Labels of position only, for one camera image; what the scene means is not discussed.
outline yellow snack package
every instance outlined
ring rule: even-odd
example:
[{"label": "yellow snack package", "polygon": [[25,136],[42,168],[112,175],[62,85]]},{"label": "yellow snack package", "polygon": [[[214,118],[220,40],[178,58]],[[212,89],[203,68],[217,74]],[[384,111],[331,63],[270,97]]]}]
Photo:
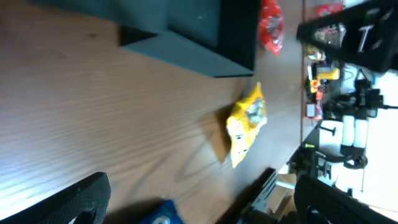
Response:
[{"label": "yellow snack package", "polygon": [[246,98],[235,103],[226,121],[231,138],[231,160],[235,168],[246,156],[261,126],[267,123],[266,102],[258,82]]}]

